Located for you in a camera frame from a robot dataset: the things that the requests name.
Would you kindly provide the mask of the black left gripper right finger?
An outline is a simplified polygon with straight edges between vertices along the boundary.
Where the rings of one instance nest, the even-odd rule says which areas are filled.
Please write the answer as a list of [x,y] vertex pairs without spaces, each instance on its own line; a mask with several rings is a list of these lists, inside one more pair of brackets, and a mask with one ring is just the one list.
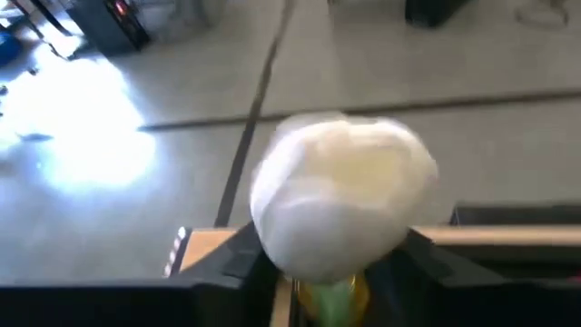
[[414,230],[366,271],[363,327],[581,327],[581,244],[438,244]]

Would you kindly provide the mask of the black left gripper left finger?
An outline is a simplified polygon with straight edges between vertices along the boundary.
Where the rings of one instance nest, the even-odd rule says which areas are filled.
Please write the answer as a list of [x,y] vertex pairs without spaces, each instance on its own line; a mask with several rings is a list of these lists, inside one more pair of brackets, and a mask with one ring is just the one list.
[[278,277],[247,223],[169,277],[0,284],[0,327],[268,327]]

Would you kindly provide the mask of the yellow textured glass vase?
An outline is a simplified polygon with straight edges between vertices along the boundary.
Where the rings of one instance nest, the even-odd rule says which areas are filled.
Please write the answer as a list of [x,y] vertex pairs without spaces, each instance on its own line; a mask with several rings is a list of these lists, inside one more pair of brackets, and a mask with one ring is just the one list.
[[363,273],[332,283],[297,281],[297,296],[317,327],[361,327],[369,286]]

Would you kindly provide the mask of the striped floor edge strip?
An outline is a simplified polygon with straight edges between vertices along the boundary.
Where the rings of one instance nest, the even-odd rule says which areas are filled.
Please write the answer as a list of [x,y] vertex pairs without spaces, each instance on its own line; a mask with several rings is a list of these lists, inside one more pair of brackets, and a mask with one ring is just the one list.
[[175,236],[172,249],[169,253],[168,262],[164,266],[163,276],[171,277],[180,272],[182,268],[182,260],[189,242],[190,235],[192,233],[191,228],[180,227],[178,229],[177,235]]

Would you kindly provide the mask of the black floor box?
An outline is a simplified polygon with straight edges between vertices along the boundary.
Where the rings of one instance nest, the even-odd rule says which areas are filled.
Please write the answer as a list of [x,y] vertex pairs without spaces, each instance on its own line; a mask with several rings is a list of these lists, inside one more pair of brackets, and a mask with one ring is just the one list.
[[405,19],[409,25],[436,28],[447,22],[470,0],[406,0]]

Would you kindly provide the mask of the black equipment case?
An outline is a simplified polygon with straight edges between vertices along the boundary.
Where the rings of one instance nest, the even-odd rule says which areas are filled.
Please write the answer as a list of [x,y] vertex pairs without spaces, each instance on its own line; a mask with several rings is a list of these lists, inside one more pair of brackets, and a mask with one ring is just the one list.
[[71,0],[65,11],[105,56],[138,52],[151,41],[127,0]]

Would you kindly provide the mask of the blue floor object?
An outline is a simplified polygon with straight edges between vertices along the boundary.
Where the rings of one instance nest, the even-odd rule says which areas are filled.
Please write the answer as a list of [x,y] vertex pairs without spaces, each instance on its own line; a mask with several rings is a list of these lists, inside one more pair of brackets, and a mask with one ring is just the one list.
[[0,67],[10,64],[22,53],[20,41],[8,32],[0,32]]

